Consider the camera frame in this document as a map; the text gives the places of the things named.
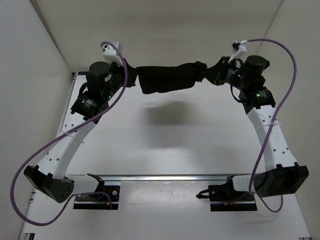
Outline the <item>black skirt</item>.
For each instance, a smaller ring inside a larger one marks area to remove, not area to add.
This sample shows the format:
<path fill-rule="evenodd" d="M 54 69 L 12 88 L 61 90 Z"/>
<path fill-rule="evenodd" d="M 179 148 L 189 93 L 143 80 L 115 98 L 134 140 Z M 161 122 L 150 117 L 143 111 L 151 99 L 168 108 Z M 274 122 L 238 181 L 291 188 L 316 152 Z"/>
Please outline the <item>black skirt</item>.
<path fill-rule="evenodd" d="M 208 68 L 205 63 L 196 61 L 179 66 L 140 66 L 136 71 L 142 93 L 148 95 L 189 89 L 204 78 L 214 83 L 220 68 Z"/>

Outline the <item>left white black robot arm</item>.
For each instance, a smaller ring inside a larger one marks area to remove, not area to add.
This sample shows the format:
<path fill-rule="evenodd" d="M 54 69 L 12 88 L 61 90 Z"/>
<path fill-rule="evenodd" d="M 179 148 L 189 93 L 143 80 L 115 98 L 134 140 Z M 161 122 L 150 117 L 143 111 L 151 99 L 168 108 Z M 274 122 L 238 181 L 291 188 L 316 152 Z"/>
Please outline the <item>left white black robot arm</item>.
<path fill-rule="evenodd" d="M 40 192 L 63 203 L 71 195 L 88 193 L 93 199 L 104 195 L 103 180 L 94 174 L 67 175 L 67 168 L 84 139 L 98 124 L 109 101 L 123 87 L 135 85 L 137 70 L 113 62 L 93 63 L 88 71 L 80 72 L 86 81 L 79 88 L 70 115 L 65 119 L 60 139 L 35 166 L 28 165 L 23 174 Z"/>

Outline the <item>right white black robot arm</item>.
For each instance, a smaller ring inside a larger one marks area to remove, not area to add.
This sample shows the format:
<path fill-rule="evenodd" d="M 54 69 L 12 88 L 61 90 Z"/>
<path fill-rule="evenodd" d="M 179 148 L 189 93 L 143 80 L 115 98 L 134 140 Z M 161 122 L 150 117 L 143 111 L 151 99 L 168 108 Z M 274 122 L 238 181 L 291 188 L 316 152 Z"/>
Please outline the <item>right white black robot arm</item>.
<path fill-rule="evenodd" d="M 270 63 L 258 55 L 247 57 L 239 67 L 236 62 L 222 57 L 214 66 L 213 83 L 229 84 L 239 90 L 238 100 L 257 134 L 265 170 L 232 177 L 232 183 L 224 187 L 224 195 L 236 200 L 242 192 L 262 198 L 294 194 L 309 176 L 309 170 L 300 166 L 291 153 L 277 118 L 280 105 L 265 87 L 262 73 Z"/>

